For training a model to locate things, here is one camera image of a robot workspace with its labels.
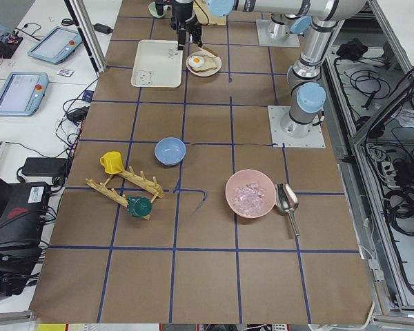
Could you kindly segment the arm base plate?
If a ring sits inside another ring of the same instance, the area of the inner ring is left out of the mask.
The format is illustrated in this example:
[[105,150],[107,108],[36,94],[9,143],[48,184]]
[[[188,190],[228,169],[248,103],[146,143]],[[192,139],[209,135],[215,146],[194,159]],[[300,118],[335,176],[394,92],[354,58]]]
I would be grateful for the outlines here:
[[268,106],[270,134],[274,147],[325,148],[322,127],[316,114],[309,124],[298,124],[290,118],[290,106]]
[[278,48],[299,48],[300,42],[297,34],[290,33],[284,24],[273,21],[256,20],[257,36],[260,46]]

